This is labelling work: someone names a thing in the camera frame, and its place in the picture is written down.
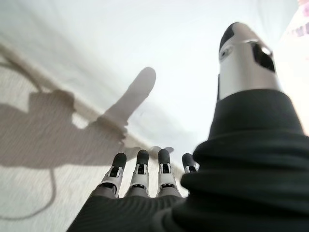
black rubber tip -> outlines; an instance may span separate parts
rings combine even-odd
[[[137,154],[136,164],[148,165],[149,154],[146,150],[140,150]]]
[[[114,167],[122,167],[122,169],[125,169],[126,166],[126,155],[125,153],[118,153],[114,160],[112,161],[112,166]]]
[[[158,162],[161,163],[170,163],[169,152],[166,149],[161,149],[158,153]]]
[[[228,41],[230,38],[232,38],[234,36],[234,32],[233,32],[233,25],[235,23],[232,23],[224,32],[221,41],[220,41],[220,48],[219,50],[221,50],[223,44],[225,44],[226,41]]]
[[[186,168],[186,166],[194,166],[197,163],[194,161],[193,156],[189,153],[185,153],[183,155],[183,168]]]

